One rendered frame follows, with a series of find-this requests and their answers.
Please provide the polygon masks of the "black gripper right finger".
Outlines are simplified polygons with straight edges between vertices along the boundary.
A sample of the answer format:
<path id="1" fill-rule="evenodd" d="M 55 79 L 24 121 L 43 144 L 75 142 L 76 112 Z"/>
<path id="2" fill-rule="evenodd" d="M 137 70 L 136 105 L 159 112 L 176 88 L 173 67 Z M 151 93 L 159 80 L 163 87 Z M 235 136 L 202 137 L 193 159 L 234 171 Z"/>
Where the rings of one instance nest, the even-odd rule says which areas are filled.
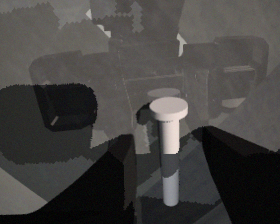
<path id="1" fill-rule="evenodd" d="M 232 224 L 280 224 L 280 153 L 214 126 L 201 146 Z"/>

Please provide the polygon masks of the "grey metal pin with white head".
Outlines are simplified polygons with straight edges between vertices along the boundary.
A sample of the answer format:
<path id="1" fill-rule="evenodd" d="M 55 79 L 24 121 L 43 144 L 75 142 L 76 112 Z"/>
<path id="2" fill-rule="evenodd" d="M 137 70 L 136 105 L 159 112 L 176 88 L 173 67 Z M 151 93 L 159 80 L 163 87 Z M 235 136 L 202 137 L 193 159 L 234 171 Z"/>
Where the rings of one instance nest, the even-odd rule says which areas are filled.
<path id="1" fill-rule="evenodd" d="M 179 118 L 187 103 L 180 98 L 160 98 L 150 103 L 151 116 L 160 119 L 162 197 L 166 206 L 179 202 Z"/>

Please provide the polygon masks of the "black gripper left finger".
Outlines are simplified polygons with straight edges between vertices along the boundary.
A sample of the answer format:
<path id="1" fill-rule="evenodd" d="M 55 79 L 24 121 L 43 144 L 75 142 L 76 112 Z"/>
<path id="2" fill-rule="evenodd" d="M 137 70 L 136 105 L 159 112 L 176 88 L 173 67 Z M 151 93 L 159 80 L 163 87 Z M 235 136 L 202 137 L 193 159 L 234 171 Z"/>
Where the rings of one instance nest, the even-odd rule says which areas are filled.
<path id="1" fill-rule="evenodd" d="M 0 224 L 132 224 L 136 187 L 134 134 L 127 133 L 44 207 L 0 214 Z"/>

